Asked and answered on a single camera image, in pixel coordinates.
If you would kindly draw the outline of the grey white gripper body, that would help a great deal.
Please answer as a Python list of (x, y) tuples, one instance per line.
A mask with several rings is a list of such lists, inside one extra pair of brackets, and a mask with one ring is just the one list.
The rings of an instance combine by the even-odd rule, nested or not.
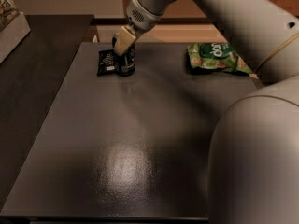
[(126, 17), (137, 31), (143, 33), (153, 29), (160, 20), (159, 15), (147, 11), (138, 0), (131, 0), (126, 8)]

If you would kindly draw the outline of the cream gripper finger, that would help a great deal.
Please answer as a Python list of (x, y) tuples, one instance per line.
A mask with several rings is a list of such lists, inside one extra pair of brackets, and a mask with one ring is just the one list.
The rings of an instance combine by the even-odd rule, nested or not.
[(114, 51), (122, 56), (137, 40), (135, 29), (129, 25), (122, 26), (117, 35)]

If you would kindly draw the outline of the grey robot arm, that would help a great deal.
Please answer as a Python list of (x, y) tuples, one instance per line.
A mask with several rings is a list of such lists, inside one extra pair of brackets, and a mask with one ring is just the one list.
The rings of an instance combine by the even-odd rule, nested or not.
[[(131, 0), (123, 54), (176, 0)], [(208, 158), (209, 224), (299, 224), (299, 20), (269, 0), (193, 0), (263, 83), (224, 113)]]

